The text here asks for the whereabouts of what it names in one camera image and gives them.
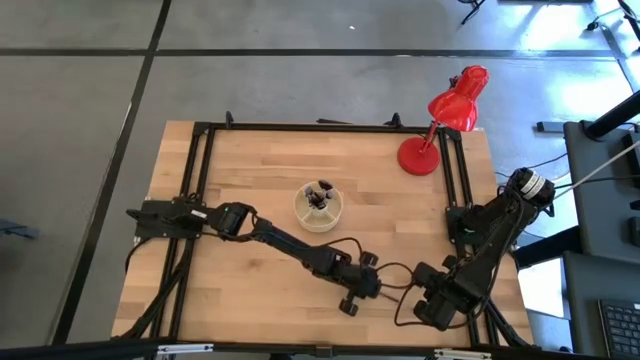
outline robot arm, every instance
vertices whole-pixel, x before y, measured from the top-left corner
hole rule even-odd
[[[419,263],[414,282],[425,288],[425,300],[418,301],[414,314],[425,324],[444,331],[456,311],[471,314],[478,306],[486,306],[502,256],[524,228],[541,211],[547,211],[554,195],[553,183],[522,168],[511,175],[504,191],[489,203],[451,218],[451,238],[463,242],[465,238],[480,239],[480,248],[474,256],[461,260],[448,256],[442,264],[449,270],[446,273]]]
[[[139,228],[162,228],[164,237],[178,237],[170,235],[174,230],[190,231],[180,237],[199,237],[202,226],[209,225],[225,241],[265,243],[299,260],[312,275],[347,288],[348,294],[339,308],[348,315],[355,316],[358,311],[358,306],[353,303],[355,297],[375,298],[380,292],[381,282],[373,268],[378,260],[376,255],[361,251],[359,264],[352,264],[348,253],[329,245],[311,246],[257,216],[256,209],[250,205],[233,202],[207,208],[188,199],[174,198],[170,205],[156,209],[161,211],[150,214],[143,210],[128,210],[127,213],[138,221]],[[249,215],[253,229],[240,234]],[[342,240],[355,241],[352,238]]]

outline wooden tabletop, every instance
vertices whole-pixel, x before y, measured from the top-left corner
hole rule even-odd
[[[156,161],[149,196],[169,200],[179,193],[193,122],[168,122]],[[208,174],[208,206],[240,201],[258,214],[312,245],[340,237],[358,238],[378,265],[397,261],[414,268],[426,262],[440,268],[454,253],[444,209],[448,205],[442,165],[424,177],[405,173],[396,161],[399,144],[410,135],[218,130]],[[462,134],[474,201],[483,204],[496,193],[487,139],[482,131]],[[204,137],[199,149],[204,148]],[[453,144],[449,144],[458,200],[459,183]],[[196,159],[200,164],[201,151]],[[194,171],[195,188],[198,165]],[[323,234],[301,228],[293,213],[293,196],[304,184],[327,179],[344,197],[338,225]],[[155,239],[133,256],[113,327],[128,330],[155,296],[167,249]],[[336,247],[357,259],[353,244]],[[381,280],[406,284],[406,270],[382,270]],[[382,292],[399,298],[400,290]],[[347,290],[313,277],[299,261],[261,243],[230,243],[204,236],[196,243],[179,338],[194,341],[250,343],[468,346],[466,328],[440,332],[428,326],[396,327],[397,304],[379,296],[358,299],[350,317],[338,310]],[[420,289],[412,290],[400,321],[412,314]],[[513,260],[503,259],[492,299],[518,334],[532,341]],[[162,333],[168,331],[173,300],[166,307]],[[454,323],[463,321],[458,314]],[[480,335],[486,339],[482,317]]]

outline white cable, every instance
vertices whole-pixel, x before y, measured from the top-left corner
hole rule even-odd
[[[583,177],[582,179],[580,179],[580,181],[578,181],[577,183],[571,185],[570,188],[568,188],[567,190],[565,190],[564,192],[562,192],[560,195],[556,196],[555,198],[553,198],[553,200],[557,200],[558,198],[560,198],[562,195],[568,193],[569,191],[577,188],[578,186],[580,186],[583,182],[589,180],[593,175],[595,175],[596,173],[598,173],[600,170],[602,170],[604,167],[606,167],[607,165],[611,164],[612,162],[618,160],[621,156],[623,156],[624,154],[628,153],[629,151],[635,149],[636,147],[638,147],[638,145],[640,145],[640,141],[636,141],[635,143],[631,144],[631,146],[629,146],[628,148],[622,150],[618,155],[612,157],[611,159],[609,159],[609,161],[605,162],[604,164],[598,166],[595,170],[593,170],[592,172],[590,172],[587,176]]]

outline wire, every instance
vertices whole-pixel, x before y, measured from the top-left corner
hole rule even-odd
[[[129,271],[129,262],[131,261],[131,257],[138,250],[138,248],[144,244],[146,244],[151,238],[141,238],[140,242],[138,242],[127,254],[127,259],[124,261],[124,273],[126,274]]]
[[[137,339],[144,334],[145,330],[151,323],[151,319],[155,317],[162,305],[166,303],[167,298],[173,291],[173,288],[182,278],[184,278],[185,274],[187,273],[187,256],[187,251],[184,251],[182,253],[180,261],[174,268],[167,281],[160,286],[160,289],[158,289],[158,293],[151,301],[151,304],[149,304],[144,313],[136,320],[133,326],[122,335],[122,337]]]
[[[467,317],[467,320],[461,322],[460,324],[447,326],[447,330],[459,329],[459,328],[461,328],[463,326],[467,326],[467,324],[469,324],[469,322],[471,322],[471,321],[478,320],[478,317],[480,317],[480,314],[482,314],[482,312],[484,311],[484,308],[487,306],[488,302],[489,302],[489,299],[487,297],[486,299],[483,300],[482,305],[480,306],[480,309],[478,309],[478,312],[473,314],[471,317]]]
[[[387,299],[389,299],[389,300],[391,300],[391,301],[393,301],[395,303],[399,303],[400,302],[400,300],[396,299],[395,297],[393,297],[393,296],[391,296],[389,294],[385,294],[383,292],[380,292],[380,296],[382,296],[383,298],[387,298]]]
[[[640,175],[629,175],[629,176],[611,176],[611,177],[604,177],[604,178],[598,178],[598,179],[590,179],[587,180],[585,182],[583,182],[582,184],[586,184],[586,183],[592,183],[592,182],[600,182],[600,181],[608,181],[608,180],[628,180],[628,179],[637,179],[640,178]],[[562,189],[562,188],[566,188],[566,187],[570,187],[573,186],[573,184],[564,184],[564,185],[560,185],[560,186],[556,186],[556,189]]]
[[[638,22],[638,17],[636,16],[636,13],[624,0],[618,0],[618,4],[620,5],[622,12],[624,12],[624,14],[627,17],[631,18],[635,22]]]
[[[633,130],[634,132],[640,132],[640,124],[639,123],[626,122],[626,123],[622,123],[621,125],[631,125],[631,126],[633,126],[633,127],[628,128],[627,131]]]
[[[408,322],[404,322],[404,323],[399,323],[398,322],[398,316],[400,315],[400,308],[402,307],[402,303],[404,302],[404,299],[407,297],[407,294],[409,293],[409,290],[411,290],[413,287],[415,286],[415,284],[411,284],[411,286],[409,286],[403,293],[402,296],[400,297],[400,301],[398,301],[398,307],[396,307],[396,313],[393,316],[393,323],[397,326],[397,327],[402,327],[402,326],[410,326],[410,325],[424,325],[424,326],[428,326],[427,324],[423,323],[422,321],[408,321]]]
[[[382,270],[384,268],[387,268],[389,266],[400,266],[401,268],[404,268],[405,270],[407,270],[409,272],[410,278],[413,279],[413,271],[411,270],[411,268],[409,268],[407,265],[399,263],[399,262],[390,262],[390,263],[386,263],[384,265],[381,265],[381,266],[376,268],[376,273],[379,273],[380,270]],[[384,283],[380,284],[380,286],[388,287],[388,288],[391,288],[391,289],[398,289],[398,290],[406,289],[406,288],[410,287],[411,285],[413,285],[413,281],[409,281],[409,283],[407,285],[390,285],[390,284],[384,284]]]
[[[540,236],[540,235],[532,234],[532,233],[528,232],[527,230],[522,230],[522,232],[523,232],[523,233],[525,233],[525,234],[527,234],[527,235],[531,235],[531,236],[533,236],[533,237],[537,237],[537,238],[539,238],[539,239],[545,239],[545,237],[544,237],[544,236]]]
[[[555,157],[555,158],[553,158],[551,160],[547,160],[547,161],[541,162],[540,164],[536,164],[536,165],[533,165],[533,166],[526,166],[526,167],[529,168],[529,169],[535,169],[535,168],[540,167],[542,165],[547,165],[547,164],[550,164],[550,163],[552,163],[554,161],[560,160],[565,156],[567,156],[567,153],[564,153],[564,154],[562,154],[562,155],[560,155],[558,157]]]
[[[567,156],[567,153],[564,153],[564,154],[562,154],[562,155],[560,155],[560,156],[558,156],[558,157],[555,157],[555,158],[553,158],[553,159],[551,159],[551,160],[543,161],[543,162],[541,162],[540,164],[536,164],[536,165],[533,165],[533,166],[525,166],[525,167],[526,167],[526,168],[528,168],[528,169],[535,169],[535,168],[537,168],[537,167],[540,167],[540,166],[543,166],[543,165],[550,164],[550,163],[552,163],[552,162],[554,162],[554,161],[558,161],[558,160],[562,159],[562,158],[563,158],[563,157],[565,157],[565,156]],[[505,173],[501,173],[500,171],[495,171],[495,172],[494,172],[494,174],[496,174],[496,175],[500,175],[500,176],[504,176],[504,177],[506,177],[506,178],[509,178],[509,177],[510,177],[509,175],[507,175],[507,174],[505,174]]]
[[[345,242],[345,241],[353,241],[354,243],[356,243],[356,245],[358,246],[358,251],[360,252],[360,255],[362,255],[362,253],[364,251],[362,251],[362,245],[360,244],[360,241],[358,241],[358,239],[354,238],[354,237],[343,237],[337,240],[333,240],[333,241],[329,241],[328,243],[324,243],[324,244],[320,244],[320,245],[315,245],[312,246],[312,248],[319,248],[319,247],[323,247],[323,246],[329,246],[329,245],[333,245],[333,244],[337,244],[337,243],[341,243],[341,242]]]

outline white bowl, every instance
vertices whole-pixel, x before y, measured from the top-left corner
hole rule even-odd
[[[315,191],[320,191],[317,181],[301,187],[293,198],[293,211],[300,226],[311,232],[321,233],[333,229],[340,220],[342,214],[342,195],[338,189],[333,188],[333,199],[327,200],[327,206],[318,210],[309,205],[309,200],[304,195],[304,189],[310,186]]]

